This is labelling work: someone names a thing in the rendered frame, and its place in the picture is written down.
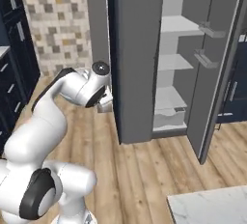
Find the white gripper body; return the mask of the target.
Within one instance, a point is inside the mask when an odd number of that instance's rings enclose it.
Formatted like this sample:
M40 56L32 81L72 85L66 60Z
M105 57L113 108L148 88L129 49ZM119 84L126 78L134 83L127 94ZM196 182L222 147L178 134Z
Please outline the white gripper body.
M99 113L107 113L112 111L112 100L111 94L105 94L104 97L97 104L97 111Z

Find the grey fridge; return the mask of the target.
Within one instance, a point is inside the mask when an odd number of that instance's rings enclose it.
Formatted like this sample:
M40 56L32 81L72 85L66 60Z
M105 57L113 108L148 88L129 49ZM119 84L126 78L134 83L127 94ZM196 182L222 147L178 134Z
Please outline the grey fridge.
M93 60L110 67L121 144L153 138L163 0L87 0Z

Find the pale fridge drawer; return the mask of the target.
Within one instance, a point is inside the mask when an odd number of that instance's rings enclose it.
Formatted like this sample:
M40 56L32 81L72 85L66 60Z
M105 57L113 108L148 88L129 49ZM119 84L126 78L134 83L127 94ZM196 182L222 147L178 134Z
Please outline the pale fridge drawer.
M184 122L185 109L183 107L165 108L154 111L153 127L181 126Z

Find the dark blue cabinet run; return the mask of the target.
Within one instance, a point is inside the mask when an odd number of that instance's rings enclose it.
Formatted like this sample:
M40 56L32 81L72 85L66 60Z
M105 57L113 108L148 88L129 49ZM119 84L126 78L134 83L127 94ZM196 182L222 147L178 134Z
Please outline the dark blue cabinet run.
M22 0L0 0L0 156L41 72Z
M247 121L247 18L244 19L217 123Z

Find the grey fridge door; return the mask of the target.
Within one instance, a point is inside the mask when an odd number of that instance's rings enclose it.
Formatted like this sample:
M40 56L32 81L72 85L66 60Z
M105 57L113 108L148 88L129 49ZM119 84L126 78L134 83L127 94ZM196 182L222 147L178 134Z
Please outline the grey fridge door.
M208 21L212 29L225 31L226 36L222 39L213 39L203 32L202 44L195 48L203 49L207 58L218 63L216 69L206 69L194 56L199 66L187 137L201 164L206 161L214 126L228 84L241 23L247 9L247 0L207 1L206 6L202 8L205 14L200 17L199 24Z

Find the grey door shelf bin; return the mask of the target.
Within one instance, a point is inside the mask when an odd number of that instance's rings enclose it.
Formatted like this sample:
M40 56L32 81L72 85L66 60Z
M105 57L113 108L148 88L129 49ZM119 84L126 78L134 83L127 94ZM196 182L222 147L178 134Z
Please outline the grey door shelf bin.
M206 69L216 69L218 67L217 62L212 62L209 58L205 56L205 51L203 49L195 49L194 56L199 61L199 63Z
M226 36L225 31L216 31L212 29L208 21L201 22L199 24L199 29L213 39L222 39Z

